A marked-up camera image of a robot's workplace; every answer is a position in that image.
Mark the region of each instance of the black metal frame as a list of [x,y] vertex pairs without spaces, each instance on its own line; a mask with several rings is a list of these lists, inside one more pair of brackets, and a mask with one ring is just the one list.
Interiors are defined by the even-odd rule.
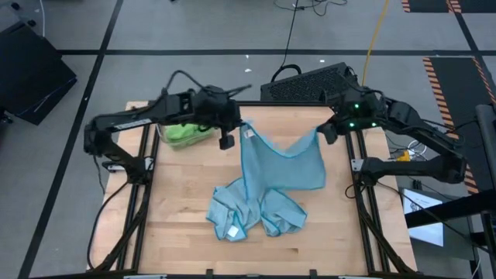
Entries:
[[[238,102],[240,106],[325,106],[322,103],[300,103],[300,102]],[[140,144],[140,149],[139,149],[139,156],[144,157],[144,154],[146,152],[146,144],[148,141],[148,134],[150,131],[150,126],[145,126],[143,128],[143,134],[141,138],[141,144]],[[363,138],[363,134],[361,131],[356,133],[357,137],[357,142],[358,146],[360,149],[360,156],[362,158],[367,157],[367,149],[365,147],[365,141]],[[350,158],[350,163],[351,159],[355,158],[355,151],[353,148],[353,141],[352,137],[350,134],[345,135],[346,138],[346,148],[348,152],[348,156]],[[158,132],[156,131],[154,133],[153,137],[153,144],[152,144],[152,150],[150,156],[155,159],[157,157],[158,153],[158,146],[159,146],[159,140],[160,137],[158,135]],[[124,269],[124,263],[126,261],[126,254],[127,254],[127,243],[129,240],[126,241],[125,248],[122,248],[122,251],[119,255],[117,265],[116,265],[116,270],[107,270],[107,271],[102,271],[102,270],[94,270],[94,271],[89,271],[87,273],[83,274],[66,274],[66,275],[60,275],[60,276],[49,276],[49,277],[39,277],[43,279],[59,279],[59,278],[92,278],[92,279],[99,279],[99,278],[119,278],[122,279],[124,276],[131,276],[131,275],[140,275],[138,274],[139,270],[139,265],[140,265],[140,256],[141,256],[141,250],[143,248],[143,237],[144,237],[144,229],[146,226],[146,216],[147,216],[147,210],[148,210],[148,201],[150,200],[150,194],[151,194],[151,187],[153,184],[153,172],[154,168],[150,170],[152,180],[150,180],[149,183],[144,184],[145,191],[143,192],[143,201],[145,202],[145,213],[144,216],[140,220],[140,224],[138,225],[138,232],[136,234],[136,245],[135,249],[133,251],[133,261],[130,269]],[[363,208],[365,206],[363,196],[360,192],[360,186],[358,183],[356,183],[356,178],[353,175],[352,172],[352,179],[354,183],[354,190],[356,193],[356,208],[357,210],[360,210],[360,208]],[[126,213],[126,223],[125,223],[125,230],[129,229],[129,224],[133,220],[134,216],[134,211],[136,209],[136,203],[137,203],[137,198],[138,198],[138,190],[139,187],[141,187],[138,184],[134,184],[133,188],[131,190],[131,195],[129,197],[129,204],[128,204],[128,210]],[[377,207],[377,200],[375,198],[375,193],[374,193],[374,188],[373,187],[367,187],[367,196],[368,196],[368,201],[370,204],[370,213],[373,217],[374,220],[374,225],[379,229],[380,232],[382,232],[381,228],[381,219],[379,216],[379,210]],[[417,215],[422,215],[422,212],[415,212]],[[415,215],[410,215],[410,217],[407,218],[407,221],[409,219],[415,219],[418,217],[415,217]],[[417,222],[419,223],[424,223],[424,222],[430,222],[430,219],[427,219],[428,221],[421,221]],[[389,262],[388,262],[388,257],[386,253],[384,252],[384,248],[378,245],[378,250],[379,250],[379,255],[381,258],[381,269],[382,271],[377,271],[374,267],[374,258],[372,254],[372,248],[370,245],[370,237],[369,237],[369,230],[367,228],[367,225],[365,222],[360,219],[360,231],[362,235],[362,242],[363,242],[363,250],[365,254],[365,261],[367,265],[367,276],[361,276],[361,277],[379,277],[379,278],[388,278],[388,279],[395,279],[395,278],[415,278],[415,279],[449,279],[447,277],[436,277],[436,276],[429,276],[429,275],[423,275],[423,274],[399,274],[399,273],[391,273],[390,272],[390,267],[389,267]],[[494,243],[494,236],[485,236],[486,239],[492,239],[492,243],[494,244],[494,247],[496,247],[496,243]],[[192,279],[203,279],[203,278],[248,278],[248,277],[255,277],[255,278],[265,278],[265,279],[280,279],[280,278],[293,278],[293,279],[304,279],[304,278],[340,278],[340,276],[320,276],[317,275],[317,270],[310,270],[309,275],[301,275],[301,276],[265,276],[265,275],[214,275],[213,270],[206,270],[205,274],[168,274],[167,278],[192,278]]]

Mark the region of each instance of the wooden table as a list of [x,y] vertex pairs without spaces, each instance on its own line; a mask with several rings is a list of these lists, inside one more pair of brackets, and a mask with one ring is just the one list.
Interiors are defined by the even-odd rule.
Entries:
[[[128,108],[144,104],[130,102]],[[257,130],[280,147],[290,146],[331,116],[328,108],[320,107],[250,106],[241,107],[241,112],[243,119],[253,120]],[[118,144],[136,155],[142,130],[121,132]],[[310,269],[316,269],[319,275],[367,274],[356,202],[344,195],[345,188],[351,184],[344,137],[327,145],[319,134],[327,171],[325,188],[289,193],[308,211],[302,231],[268,237],[258,224],[239,243],[215,238],[213,225],[205,219],[213,189],[241,175],[239,133],[236,130],[232,134],[236,146],[227,151],[219,149],[217,136],[181,151],[160,143],[139,272],[205,274],[206,269],[212,268],[215,274],[306,275]],[[370,157],[388,158],[382,129],[369,129],[364,136]],[[153,137],[149,138],[148,150]],[[125,180],[123,172],[111,174],[105,198]],[[381,182],[397,187],[394,177],[384,177]],[[102,213],[91,253],[94,264],[104,259],[121,236],[130,188],[116,196]],[[400,198],[385,188],[376,187],[375,191],[385,237],[406,264],[415,269]],[[380,270],[377,243],[371,234],[370,239],[375,268]],[[127,267],[134,239],[129,246]]]

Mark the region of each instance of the light blue cloth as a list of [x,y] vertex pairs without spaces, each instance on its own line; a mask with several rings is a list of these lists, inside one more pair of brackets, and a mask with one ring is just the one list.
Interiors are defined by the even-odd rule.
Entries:
[[219,240],[239,241],[262,221],[268,236],[296,233],[306,211],[287,190],[314,190],[326,185],[326,169],[315,129],[286,150],[260,136],[249,124],[239,128],[243,176],[214,190],[207,220]]

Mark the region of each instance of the green towel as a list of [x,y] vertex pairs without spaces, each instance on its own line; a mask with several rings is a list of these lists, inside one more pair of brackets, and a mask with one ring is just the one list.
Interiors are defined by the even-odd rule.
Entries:
[[213,134],[214,129],[210,128],[201,132],[198,125],[172,125],[162,127],[162,140],[168,144],[172,149],[179,150],[201,140],[204,140]]

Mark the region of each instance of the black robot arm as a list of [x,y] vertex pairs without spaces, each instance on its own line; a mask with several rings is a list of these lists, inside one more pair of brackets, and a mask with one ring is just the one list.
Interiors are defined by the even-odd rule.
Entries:
[[242,124],[239,106],[228,92],[208,86],[199,92],[190,89],[169,95],[166,89],[160,97],[143,108],[98,115],[84,128],[84,151],[94,156],[105,156],[126,170],[130,183],[142,184],[149,179],[146,161],[133,157],[112,141],[112,134],[148,124],[175,125],[194,123],[200,129],[217,127],[221,130],[220,149],[234,146],[228,133]]
[[467,162],[456,151],[459,143],[422,120],[409,104],[386,98],[380,91],[351,87],[330,105],[335,114],[318,128],[328,144],[351,131],[380,126],[411,136],[439,154],[427,161],[352,160],[362,182],[375,184],[385,175],[430,176],[451,184],[463,181]]

